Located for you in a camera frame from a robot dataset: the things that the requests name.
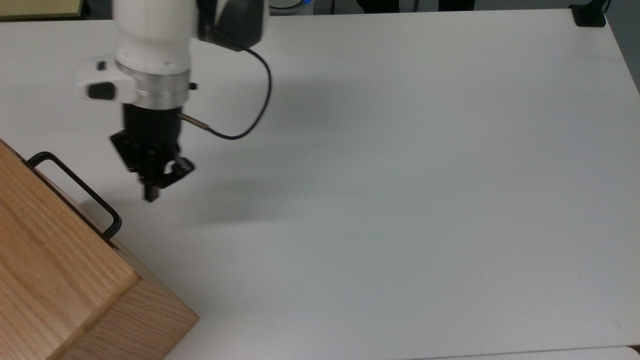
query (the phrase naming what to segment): drawer handle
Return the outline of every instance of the drawer handle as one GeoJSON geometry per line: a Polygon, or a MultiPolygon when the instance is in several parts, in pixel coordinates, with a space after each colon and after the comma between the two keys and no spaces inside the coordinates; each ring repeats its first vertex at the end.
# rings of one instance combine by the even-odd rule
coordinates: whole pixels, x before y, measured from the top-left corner
{"type": "Polygon", "coordinates": [[[104,201],[98,194],[93,191],[87,184],[82,181],[71,169],[69,169],[60,159],[58,159],[54,154],[51,154],[48,151],[39,152],[31,157],[31,159],[27,160],[27,163],[31,165],[33,168],[41,164],[41,162],[45,160],[51,160],[55,163],[62,171],[64,171],[76,184],[80,185],[80,187],[86,191],[93,199],[100,204],[110,215],[113,217],[113,223],[109,226],[102,235],[109,240],[111,239],[117,232],[120,230],[122,226],[122,219],[120,215],[109,205],[106,201],[104,201]]]}

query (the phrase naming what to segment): white table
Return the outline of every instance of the white table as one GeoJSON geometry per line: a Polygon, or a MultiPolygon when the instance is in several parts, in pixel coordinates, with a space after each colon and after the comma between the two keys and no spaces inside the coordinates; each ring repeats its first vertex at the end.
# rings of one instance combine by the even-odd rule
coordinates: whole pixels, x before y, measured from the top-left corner
{"type": "Polygon", "coordinates": [[[638,353],[628,347],[583,350],[525,352],[519,354],[463,356],[455,360],[638,360],[638,353]]]}
{"type": "MultiPolygon", "coordinates": [[[[0,136],[93,186],[202,317],[169,359],[640,343],[640,97],[608,26],[569,10],[271,19],[264,122],[239,142],[185,125],[198,168],[153,204],[108,141],[119,105],[74,94],[76,64],[115,38],[109,21],[0,24],[0,136]]],[[[244,129],[260,65],[195,40],[193,56],[185,112],[244,129]]]]}

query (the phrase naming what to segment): black cable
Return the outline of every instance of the black cable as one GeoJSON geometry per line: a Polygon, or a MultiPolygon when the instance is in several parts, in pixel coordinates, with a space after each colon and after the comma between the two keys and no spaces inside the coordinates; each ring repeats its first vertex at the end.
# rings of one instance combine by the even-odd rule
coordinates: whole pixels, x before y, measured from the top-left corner
{"type": "Polygon", "coordinates": [[[219,132],[215,131],[214,129],[211,129],[207,124],[205,124],[202,121],[199,121],[197,119],[194,119],[193,117],[190,117],[189,115],[179,114],[178,116],[180,117],[180,119],[185,120],[186,122],[189,122],[190,124],[195,125],[195,126],[199,127],[200,129],[206,130],[206,131],[208,131],[208,132],[212,133],[213,135],[216,135],[216,136],[218,136],[220,138],[223,138],[223,139],[226,139],[226,140],[238,140],[238,139],[244,138],[249,133],[251,133],[251,131],[258,125],[258,122],[260,122],[260,119],[264,115],[264,112],[267,110],[267,106],[269,105],[269,100],[271,98],[271,88],[273,87],[273,78],[271,76],[271,69],[269,68],[269,64],[267,64],[267,61],[265,61],[265,59],[263,59],[255,51],[253,51],[253,50],[249,49],[248,47],[244,46],[243,44],[240,44],[239,42],[229,38],[228,36],[226,36],[223,33],[219,32],[215,28],[213,29],[213,31],[219,37],[221,37],[222,39],[230,42],[231,44],[234,44],[235,46],[237,46],[241,50],[244,50],[247,53],[250,53],[251,55],[253,55],[256,59],[258,59],[258,61],[260,61],[264,65],[265,70],[267,70],[268,87],[267,87],[267,95],[264,98],[264,104],[262,104],[262,109],[260,109],[260,112],[258,113],[258,116],[253,121],[253,124],[247,130],[245,130],[244,133],[241,133],[240,135],[235,135],[235,136],[229,136],[229,135],[224,135],[222,133],[219,133],[219,132]]]}

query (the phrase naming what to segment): wooden drawer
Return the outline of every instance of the wooden drawer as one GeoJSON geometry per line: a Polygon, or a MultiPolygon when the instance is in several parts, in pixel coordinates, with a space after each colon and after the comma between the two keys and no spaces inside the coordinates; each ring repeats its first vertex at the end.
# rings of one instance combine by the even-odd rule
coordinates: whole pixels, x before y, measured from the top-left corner
{"type": "Polygon", "coordinates": [[[0,359],[162,359],[198,320],[0,141],[0,359]]]}

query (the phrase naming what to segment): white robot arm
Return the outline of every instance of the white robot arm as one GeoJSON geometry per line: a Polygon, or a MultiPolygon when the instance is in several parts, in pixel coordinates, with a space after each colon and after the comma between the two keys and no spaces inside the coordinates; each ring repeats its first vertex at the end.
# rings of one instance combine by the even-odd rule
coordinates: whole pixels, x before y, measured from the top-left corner
{"type": "Polygon", "coordinates": [[[195,169],[178,145],[182,105],[195,89],[189,39],[247,49],[262,38],[268,14],[265,0],[114,0],[115,54],[83,62],[76,89],[85,99],[123,104],[124,130],[111,141],[138,173],[145,200],[195,169]]]}

